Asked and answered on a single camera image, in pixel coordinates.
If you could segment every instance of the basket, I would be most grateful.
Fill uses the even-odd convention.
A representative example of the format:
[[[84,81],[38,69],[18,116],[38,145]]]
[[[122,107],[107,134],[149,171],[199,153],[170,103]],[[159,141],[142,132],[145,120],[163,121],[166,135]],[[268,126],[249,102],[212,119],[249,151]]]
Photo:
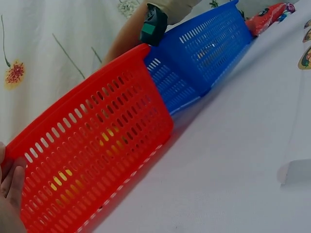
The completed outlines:
[[[236,8],[228,2],[169,30],[152,47],[145,64],[171,114],[208,93],[252,36]]]
[[[28,232],[81,231],[169,139],[173,121],[135,48],[53,104],[6,148],[25,155]]]

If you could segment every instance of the white sleeve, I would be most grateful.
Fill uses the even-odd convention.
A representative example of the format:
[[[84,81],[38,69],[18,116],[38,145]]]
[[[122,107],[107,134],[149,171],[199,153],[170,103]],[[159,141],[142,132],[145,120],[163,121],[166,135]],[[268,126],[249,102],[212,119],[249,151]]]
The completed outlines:
[[[168,16],[168,24],[173,25],[183,20],[201,0],[150,0]]]

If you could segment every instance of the white tablecloth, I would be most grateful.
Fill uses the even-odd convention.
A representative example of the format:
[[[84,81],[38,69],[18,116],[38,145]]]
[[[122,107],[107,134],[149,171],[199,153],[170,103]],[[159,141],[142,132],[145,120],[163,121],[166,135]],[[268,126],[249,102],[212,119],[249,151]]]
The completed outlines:
[[[95,232],[310,232],[311,185],[281,187],[276,178],[301,78],[311,78],[297,68],[311,1],[296,8],[258,38],[231,81]]]

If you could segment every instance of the finger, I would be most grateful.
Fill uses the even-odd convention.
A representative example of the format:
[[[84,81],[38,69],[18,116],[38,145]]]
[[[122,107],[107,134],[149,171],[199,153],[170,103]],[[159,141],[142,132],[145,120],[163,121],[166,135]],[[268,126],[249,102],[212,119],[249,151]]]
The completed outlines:
[[[10,191],[14,171],[15,171],[15,168],[17,166],[21,166],[22,168],[25,169],[25,167],[26,167],[25,159],[24,158],[17,158],[14,161],[14,164],[11,166],[11,169],[9,170],[8,174],[6,176],[3,176],[3,182],[1,184],[1,193],[4,197],[7,197],[8,193]]]
[[[2,178],[1,178],[1,182],[4,180],[4,178],[8,175],[10,169],[12,168],[14,163],[13,159],[8,159],[4,165],[4,167],[2,168]]]
[[[2,164],[5,156],[5,145],[0,142],[0,164]],[[2,180],[2,169],[0,168],[0,181]]]
[[[19,214],[21,208],[22,190],[25,180],[25,168],[17,166],[15,168],[10,191],[7,196],[7,200],[11,203],[12,207]]]

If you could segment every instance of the red package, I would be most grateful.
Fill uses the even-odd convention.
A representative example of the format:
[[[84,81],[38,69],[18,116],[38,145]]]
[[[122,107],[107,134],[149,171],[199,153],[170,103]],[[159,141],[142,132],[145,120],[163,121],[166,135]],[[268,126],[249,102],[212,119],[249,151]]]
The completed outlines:
[[[259,36],[273,24],[286,10],[286,3],[278,3],[259,12],[246,21],[248,29],[253,36]]]

